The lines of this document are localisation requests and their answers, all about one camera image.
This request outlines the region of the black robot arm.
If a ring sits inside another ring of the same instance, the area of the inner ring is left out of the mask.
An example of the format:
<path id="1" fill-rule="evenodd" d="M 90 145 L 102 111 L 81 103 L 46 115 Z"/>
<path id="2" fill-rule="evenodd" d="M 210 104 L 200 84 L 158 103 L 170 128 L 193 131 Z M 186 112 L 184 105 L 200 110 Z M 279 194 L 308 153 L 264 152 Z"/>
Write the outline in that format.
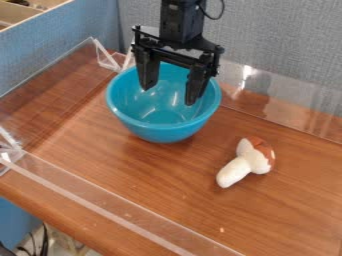
<path id="1" fill-rule="evenodd" d="M 202 37 L 206 0 L 161 0 L 158 27 L 134 25 L 132 53 L 140 86 L 150 89 L 158 80 L 160 62 L 189 70 L 184 103 L 190 106 L 201 97 L 209 78 L 217 75 L 224 48 Z"/>

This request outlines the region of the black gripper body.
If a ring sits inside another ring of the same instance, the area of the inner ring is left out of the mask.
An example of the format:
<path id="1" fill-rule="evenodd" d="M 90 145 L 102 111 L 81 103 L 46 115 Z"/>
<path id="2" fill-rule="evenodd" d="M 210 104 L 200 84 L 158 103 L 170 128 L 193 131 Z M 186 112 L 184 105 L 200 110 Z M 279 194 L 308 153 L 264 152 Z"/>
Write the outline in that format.
<path id="1" fill-rule="evenodd" d="M 153 52 L 160 63 L 165 62 L 186 69 L 190 69 L 193 64 L 202 64 L 209 70 L 209 77 L 217 75 L 218 59 L 224 48 L 209 42 L 201 34 L 180 42 L 173 38 L 162 38 L 154 27 L 134 25 L 132 31 L 133 55 L 137 48 L 145 49 Z"/>

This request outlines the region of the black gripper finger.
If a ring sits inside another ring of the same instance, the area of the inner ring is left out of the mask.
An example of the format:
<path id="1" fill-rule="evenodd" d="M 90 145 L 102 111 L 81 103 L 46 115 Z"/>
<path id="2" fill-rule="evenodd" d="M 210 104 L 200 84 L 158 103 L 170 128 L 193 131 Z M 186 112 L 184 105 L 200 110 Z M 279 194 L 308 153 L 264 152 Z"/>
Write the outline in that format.
<path id="1" fill-rule="evenodd" d="M 152 51 L 140 48 L 134 51 L 134 61 L 140 86 L 148 90 L 157 82 L 160 61 Z"/>
<path id="2" fill-rule="evenodd" d="M 193 64 L 189 69 L 185 83 L 185 104 L 193 105 L 201 97 L 209 80 L 209 70 L 202 64 Z"/>

